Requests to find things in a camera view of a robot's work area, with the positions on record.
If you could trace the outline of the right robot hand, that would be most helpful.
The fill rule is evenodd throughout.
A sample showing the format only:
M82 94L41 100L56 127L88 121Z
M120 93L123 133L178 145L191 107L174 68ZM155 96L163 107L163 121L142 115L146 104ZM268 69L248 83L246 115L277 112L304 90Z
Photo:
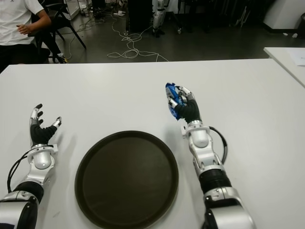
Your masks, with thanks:
M201 121L200 111L191 91L174 83L165 85L168 106L176 120L184 119L186 123Z

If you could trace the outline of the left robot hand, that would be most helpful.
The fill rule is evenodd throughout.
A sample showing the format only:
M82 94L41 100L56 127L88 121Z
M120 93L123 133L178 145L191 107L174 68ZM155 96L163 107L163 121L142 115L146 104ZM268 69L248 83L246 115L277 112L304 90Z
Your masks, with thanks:
M32 147L36 145L47 145L62 124L62 118L59 116L52 125L41 127L43 123L43 120L40 119L43 115L43 111L41 111L42 107L42 104L36 105L30 115L30 144Z

